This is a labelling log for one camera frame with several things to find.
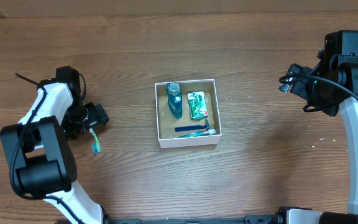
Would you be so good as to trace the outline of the white green toothbrush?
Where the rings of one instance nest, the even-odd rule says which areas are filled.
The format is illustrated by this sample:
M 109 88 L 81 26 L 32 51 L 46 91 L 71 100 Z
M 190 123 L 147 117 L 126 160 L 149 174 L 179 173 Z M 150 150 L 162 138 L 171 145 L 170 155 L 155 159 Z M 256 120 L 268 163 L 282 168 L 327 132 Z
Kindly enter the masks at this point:
M 93 128 L 90 128 L 89 131 L 92 134 L 92 136 L 94 137 L 94 142 L 92 143 L 92 150 L 95 154 L 100 153 L 101 145 L 100 145 L 99 139 L 97 137 L 97 134 Z

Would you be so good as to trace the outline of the blue mouthwash bottle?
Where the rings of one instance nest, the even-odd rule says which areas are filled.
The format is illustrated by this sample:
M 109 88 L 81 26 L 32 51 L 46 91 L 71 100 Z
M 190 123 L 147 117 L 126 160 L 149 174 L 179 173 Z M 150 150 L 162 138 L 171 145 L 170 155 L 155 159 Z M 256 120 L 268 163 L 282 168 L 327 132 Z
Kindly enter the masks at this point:
M 183 114 L 183 100 L 180 85 L 177 82 L 167 83 L 168 107 L 173 117 L 180 119 Z

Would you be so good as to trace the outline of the green soap packet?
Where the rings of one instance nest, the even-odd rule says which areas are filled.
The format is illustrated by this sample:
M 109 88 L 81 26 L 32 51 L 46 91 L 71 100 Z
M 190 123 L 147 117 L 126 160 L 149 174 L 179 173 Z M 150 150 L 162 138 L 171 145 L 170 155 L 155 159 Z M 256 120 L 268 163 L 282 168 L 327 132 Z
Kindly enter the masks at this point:
M 194 91 L 187 94 L 191 119 L 201 120 L 208 116 L 204 91 Z

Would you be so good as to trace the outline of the blue disposable razor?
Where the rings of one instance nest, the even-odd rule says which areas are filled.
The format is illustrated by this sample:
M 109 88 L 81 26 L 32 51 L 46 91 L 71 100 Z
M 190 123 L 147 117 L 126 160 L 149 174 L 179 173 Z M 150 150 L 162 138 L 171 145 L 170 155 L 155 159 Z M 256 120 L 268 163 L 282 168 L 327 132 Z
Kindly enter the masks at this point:
M 194 131 L 194 130 L 199 130 L 199 129 L 210 129 L 209 121 L 206 119 L 204 121 L 204 125 L 176 127 L 175 132 Z

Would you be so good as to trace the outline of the red white toothpaste tube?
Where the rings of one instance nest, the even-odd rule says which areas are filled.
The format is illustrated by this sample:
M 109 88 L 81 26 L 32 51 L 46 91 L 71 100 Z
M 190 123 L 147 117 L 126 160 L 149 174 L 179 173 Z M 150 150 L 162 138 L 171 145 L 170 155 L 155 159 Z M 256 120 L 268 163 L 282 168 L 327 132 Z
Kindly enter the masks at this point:
M 183 136 L 179 136 L 179 138 L 195 138 L 195 137 L 210 136 L 210 135 L 215 135 L 215 134 L 216 134 L 215 129 L 207 129 L 204 131 L 197 131 L 197 132 L 193 132 L 193 133 L 186 134 Z

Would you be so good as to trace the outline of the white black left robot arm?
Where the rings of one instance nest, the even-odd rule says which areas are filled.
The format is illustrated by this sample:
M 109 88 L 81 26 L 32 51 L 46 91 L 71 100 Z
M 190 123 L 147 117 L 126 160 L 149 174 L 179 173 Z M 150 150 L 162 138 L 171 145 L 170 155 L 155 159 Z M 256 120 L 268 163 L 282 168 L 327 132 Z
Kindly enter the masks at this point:
M 104 108 L 85 103 L 84 76 L 70 66 L 57 68 L 54 78 L 36 87 L 28 113 L 0 132 L 13 191 L 26 200 L 53 205 L 70 223 L 112 223 L 80 185 L 68 143 L 105 126 L 109 118 Z

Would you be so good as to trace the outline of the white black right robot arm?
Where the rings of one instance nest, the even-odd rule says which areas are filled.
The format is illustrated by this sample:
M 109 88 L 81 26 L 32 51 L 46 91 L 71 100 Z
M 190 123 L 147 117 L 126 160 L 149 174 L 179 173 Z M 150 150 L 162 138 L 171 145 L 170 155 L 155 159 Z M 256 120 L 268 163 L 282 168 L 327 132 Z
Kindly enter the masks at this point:
M 346 213 L 281 207 L 273 223 L 358 223 L 358 30 L 339 30 L 324 38 L 315 68 L 290 65 L 280 91 L 306 100 L 306 113 L 341 115 L 347 136 L 350 187 Z

